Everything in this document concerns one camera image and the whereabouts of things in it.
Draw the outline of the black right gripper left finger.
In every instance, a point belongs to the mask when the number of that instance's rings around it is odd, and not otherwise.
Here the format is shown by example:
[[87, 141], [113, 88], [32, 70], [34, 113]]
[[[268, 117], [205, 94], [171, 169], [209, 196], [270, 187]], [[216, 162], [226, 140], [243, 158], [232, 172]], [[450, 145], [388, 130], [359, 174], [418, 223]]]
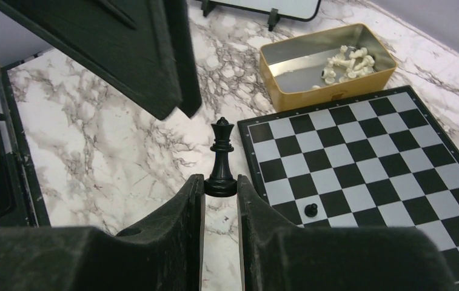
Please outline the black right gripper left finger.
[[204, 177], [109, 235], [96, 227], [0, 227], [0, 290], [199, 290]]

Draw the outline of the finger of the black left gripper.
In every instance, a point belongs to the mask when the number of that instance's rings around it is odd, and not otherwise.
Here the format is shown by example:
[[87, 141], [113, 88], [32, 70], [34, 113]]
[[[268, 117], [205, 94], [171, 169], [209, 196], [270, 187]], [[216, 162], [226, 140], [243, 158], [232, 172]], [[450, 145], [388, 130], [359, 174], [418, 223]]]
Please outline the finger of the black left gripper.
[[0, 11], [157, 119], [202, 104], [186, 1], [0, 1]]

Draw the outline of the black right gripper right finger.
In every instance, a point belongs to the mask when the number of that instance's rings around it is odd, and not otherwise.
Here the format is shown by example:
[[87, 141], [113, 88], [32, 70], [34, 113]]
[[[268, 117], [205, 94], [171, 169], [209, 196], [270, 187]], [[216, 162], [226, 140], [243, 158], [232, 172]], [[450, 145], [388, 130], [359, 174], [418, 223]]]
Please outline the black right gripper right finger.
[[301, 228], [237, 180], [243, 290], [456, 290], [442, 254], [410, 227]]

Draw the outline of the black chess pawn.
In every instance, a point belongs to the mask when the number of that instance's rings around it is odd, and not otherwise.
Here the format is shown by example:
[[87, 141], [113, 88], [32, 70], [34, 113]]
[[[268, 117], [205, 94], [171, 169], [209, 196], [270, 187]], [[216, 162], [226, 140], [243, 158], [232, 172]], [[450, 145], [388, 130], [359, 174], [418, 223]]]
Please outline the black chess pawn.
[[305, 206], [304, 208], [304, 214], [309, 217], [309, 218], [314, 218], [318, 214], [318, 204], [317, 203], [311, 203]]

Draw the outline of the black chess queen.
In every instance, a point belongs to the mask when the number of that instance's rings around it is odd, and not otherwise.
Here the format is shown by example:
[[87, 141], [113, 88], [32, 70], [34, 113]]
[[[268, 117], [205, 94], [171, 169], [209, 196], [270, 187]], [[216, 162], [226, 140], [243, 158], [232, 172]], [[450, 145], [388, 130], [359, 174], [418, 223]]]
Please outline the black chess queen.
[[215, 139], [210, 150], [215, 153], [215, 160], [209, 178], [204, 181], [205, 194], [216, 198], [231, 197], [237, 192], [237, 181], [231, 174], [228, 157], [234, 151], [230, 143], [234, 125], [225, 117], [220, 117], [211, 126]]

